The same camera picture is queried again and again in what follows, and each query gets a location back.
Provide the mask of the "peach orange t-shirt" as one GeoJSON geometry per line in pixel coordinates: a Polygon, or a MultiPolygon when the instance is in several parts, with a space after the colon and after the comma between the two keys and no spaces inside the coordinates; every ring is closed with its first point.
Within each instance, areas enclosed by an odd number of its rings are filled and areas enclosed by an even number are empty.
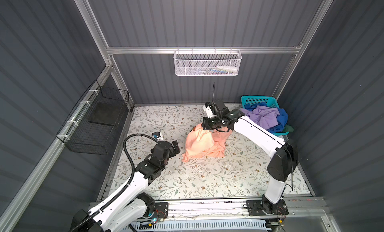
{"type": "Polygon", "coordinates": [[[193,127],[187,135],[183,154],[183,163],[191,159],[201,159],[205,157],[223,158],[225,156],[226,141],[232,134],[229,132],[218,132],[203,130],[202,124],[193,127]]]}

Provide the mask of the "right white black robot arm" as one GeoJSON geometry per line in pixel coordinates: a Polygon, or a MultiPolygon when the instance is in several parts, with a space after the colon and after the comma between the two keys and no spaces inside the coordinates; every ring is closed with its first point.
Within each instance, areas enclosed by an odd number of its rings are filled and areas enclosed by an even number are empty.
{"type": "Polygon", "coordinates": [[[235,131],[260,147],[270,158],[267,171],[270,180],[266,192],[262,196],[261,208],[267,215],[273,214],[283,202],[283,193],[289,176],[299,163],[297,149],[282,138],[279,138],[267,130],[261,128],[247,117],[242,111],[227,107],[218,108],[214,104],[204,105],[207,116],[203,118],[204,130],[216,130],[223,132],[235,131]]]}

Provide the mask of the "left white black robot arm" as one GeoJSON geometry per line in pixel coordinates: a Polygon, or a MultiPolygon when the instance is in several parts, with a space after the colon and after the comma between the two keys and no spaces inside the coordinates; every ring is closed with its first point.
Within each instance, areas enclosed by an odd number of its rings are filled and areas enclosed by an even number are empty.
{"type": "Polygon", "coordinates": [[[158,141],[151,156],[138,164],[134,174],[104,201],[73,217],[71,232],[119,232],[133,221],[150,217],[155,200],[144,190],[165,170],[169,158],[181,152],[178,142],[158,141]]]}

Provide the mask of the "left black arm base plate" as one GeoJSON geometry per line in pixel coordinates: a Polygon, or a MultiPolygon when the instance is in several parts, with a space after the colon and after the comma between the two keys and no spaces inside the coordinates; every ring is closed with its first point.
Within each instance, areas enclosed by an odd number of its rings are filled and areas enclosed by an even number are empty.
{"type": "Polygon", "coordinates": [[[169,212],[169,203],[167,202],[155,202],[154,206],[146,212],[142,217],[143,219],[167,219],[169,212]]]}

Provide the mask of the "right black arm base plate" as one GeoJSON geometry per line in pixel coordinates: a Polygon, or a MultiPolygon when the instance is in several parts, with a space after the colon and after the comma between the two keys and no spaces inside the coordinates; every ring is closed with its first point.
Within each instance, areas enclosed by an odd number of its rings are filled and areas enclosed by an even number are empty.
{"type": "Polygon", "coordinates": [[[284,200],[272,204],[266,200],[247,200],[243,206],[247,209],[250,216],[287,216],[289,214],[288,207],[284,200]]]}

